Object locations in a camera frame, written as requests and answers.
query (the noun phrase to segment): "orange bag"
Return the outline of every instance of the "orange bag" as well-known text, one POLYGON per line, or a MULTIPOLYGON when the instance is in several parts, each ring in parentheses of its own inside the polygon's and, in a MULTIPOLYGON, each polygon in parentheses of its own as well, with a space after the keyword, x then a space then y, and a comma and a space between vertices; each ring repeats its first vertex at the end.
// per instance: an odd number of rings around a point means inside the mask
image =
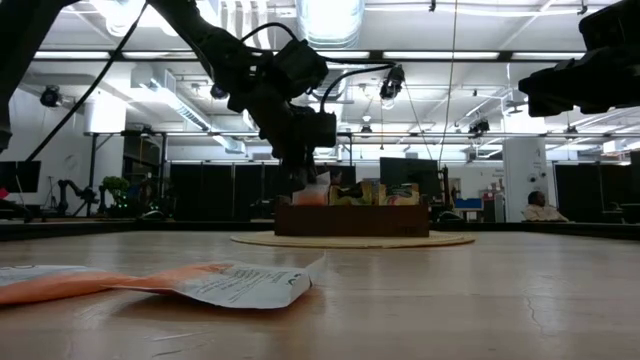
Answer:
POLYGON ((0 305, 92 294, 133 278, 84 266, 0 267, 0 305))

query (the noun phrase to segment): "ceiling light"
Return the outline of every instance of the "ceiling light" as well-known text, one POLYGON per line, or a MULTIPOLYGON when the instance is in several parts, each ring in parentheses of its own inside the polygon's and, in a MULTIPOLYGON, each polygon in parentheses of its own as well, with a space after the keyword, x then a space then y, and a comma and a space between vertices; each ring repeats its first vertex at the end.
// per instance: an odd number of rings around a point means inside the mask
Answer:
POLYGON ((125 59, 131 60, 197 60, 192 51, 154 52, 154 51, 125 51, 125 59))
POLYGON ((368 51, 318 51, 318 55, 334 59, 368 59, 368 51))
POLYGON ((486 60, 497 59, 500 53, 492 51, 385 51, 383 57, 385 59, 432 59, 432 60, 486 60))
POLYGON ((172 137, 172 136, 184 136, 184 137, 191 137, 191 136, 207 136, 207 133, 204 132, 175 132, 175 133, 167 133, 167 136, 172 137))
POLYGON ((58 60, 58 59, 109 59, 106 51, 38 51, 34 57, 37 60, 58 60))
POLYGON ((513 53, 513 60, 568 60, 581 58, 583 52, 530 52, 530 53, 513 53))

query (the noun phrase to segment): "wooden box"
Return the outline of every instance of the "wooden box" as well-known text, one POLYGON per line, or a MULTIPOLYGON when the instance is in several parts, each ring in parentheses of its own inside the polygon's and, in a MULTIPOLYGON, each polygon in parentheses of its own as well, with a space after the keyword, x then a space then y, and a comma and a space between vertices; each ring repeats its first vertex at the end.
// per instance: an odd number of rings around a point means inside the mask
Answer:
POLYGON ((429 236, 429 206, 292 206, 276 208, 279 236, 429 236))

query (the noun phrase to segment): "desk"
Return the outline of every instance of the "desk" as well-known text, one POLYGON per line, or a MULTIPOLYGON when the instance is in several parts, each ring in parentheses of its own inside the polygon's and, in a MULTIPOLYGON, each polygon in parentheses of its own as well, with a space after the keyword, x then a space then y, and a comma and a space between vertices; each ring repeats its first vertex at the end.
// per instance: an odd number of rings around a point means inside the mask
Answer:
MULTIPOLYGON (((133 232, 0 243, 0 263, 146 275, 214 259, 304 266, 319 249, 229 233, 133 232)), ((243 311, 127 291, 0 309, 3 359, 632 359, 640 245, 478 233, 432 249, 327 250, 290 308, 243 311)))
POLYGON ((459 211, 462 214, 462 218, 464 219, 464 221, 468 221, 468 216, 467 214, 470 212, 474 212, 476 213, 476 221, 477 222, 483 222, 484 220, 484 209, 477 209, 477 208, 473 208, 473 209, 454 209, 455 211, 459 211))

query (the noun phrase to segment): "person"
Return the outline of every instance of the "person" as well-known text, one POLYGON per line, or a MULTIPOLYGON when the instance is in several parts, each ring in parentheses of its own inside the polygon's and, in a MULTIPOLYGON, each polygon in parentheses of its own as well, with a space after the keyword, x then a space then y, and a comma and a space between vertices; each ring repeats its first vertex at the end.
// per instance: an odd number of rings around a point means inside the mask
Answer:
POLYGON ((526 221, 569 221, 556 208, 547 205, 542 191, 531 192, 528 201, 529 205, 522 212, 526 221))

